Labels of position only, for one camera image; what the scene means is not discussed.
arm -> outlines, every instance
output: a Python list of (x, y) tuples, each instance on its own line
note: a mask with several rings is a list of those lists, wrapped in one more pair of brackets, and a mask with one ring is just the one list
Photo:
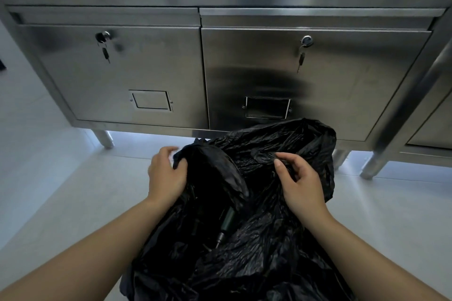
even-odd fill
[(171, 167), (164, 147), (149, 167), (149, 196), (0, 292), (1, 301), (103, 300), (185, 187), (187, 161)]
[(319, 175), (304, 159), (289, 153), (276, 155), (290, 162), (297, 173), (295, 182), (284, 164), (275, 160), (288, 207), (322, 245), (360, 300), (447, 300), (336, 221), (326, 207)]

plastic bag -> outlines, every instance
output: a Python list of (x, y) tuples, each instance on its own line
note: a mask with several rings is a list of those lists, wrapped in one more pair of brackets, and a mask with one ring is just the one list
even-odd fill
[(286, 206), (273, 164), (278, 151), (302, 156), (318, 172), (328, 201), (335, 144), (330, 127), (297, 119), (184, 147), (174, 167), (187, 159), (185, 190), (122, 276), (121, 293), (160, 301), (354, 300)]

metal leg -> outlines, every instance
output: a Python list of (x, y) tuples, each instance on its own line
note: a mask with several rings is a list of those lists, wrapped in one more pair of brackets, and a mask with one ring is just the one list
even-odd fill
[(337, 149), (333, 151), (333, 167), (335, 168), (335, 171), (339, 169), (339, 167), (347, 158), (348, 154), (351, 152), (352, 152), (351, 150), (337, 150)]
[(381, 169), (388, 163), (387, 160), (378, 157), (378, 155), (373, 154), (371, 158), (366, 162), (361, 171), (360, 175), (366, 180), (372, 179), (376, 174), (380, 172)]
[(99, 139), (100, 144), (102, 144), (105, 149), (114, 148), (113, 138), (108, 131), (105, 130), (93, 130), (97, 139)]

white floor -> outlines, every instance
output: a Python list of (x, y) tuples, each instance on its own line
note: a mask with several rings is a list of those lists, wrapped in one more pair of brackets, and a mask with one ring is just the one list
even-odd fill
[[(0, 289), (115, 218), (147, 193), (146, 169), (164, 145), (193, 139), (113, 133), (0, 251)], [(358, 177), (369, 153), (353, 152), (336, 175), (333, 215), (396, 263), (452, 298), (452, 169), (392, 162)], [(117, 287), (107, 300), (123, 300)]]

cabinet door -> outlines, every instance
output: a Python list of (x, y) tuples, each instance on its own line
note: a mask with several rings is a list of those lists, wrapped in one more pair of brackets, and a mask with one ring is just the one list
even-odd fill
[(199, 28), (22, 29), (77, 119), (208, 128)]
[(444, 99), (408, 144), (452, 149), (452, 94)]
[[(308, 48), (301, 47), (305, 36), (312, 38)], [(282, 99), (290, 99), (288, 119), (319, 119), (338, 139), (364, 141), (428, 36), (428, 31), (202, 29), (211, 129), (283, 119)]]

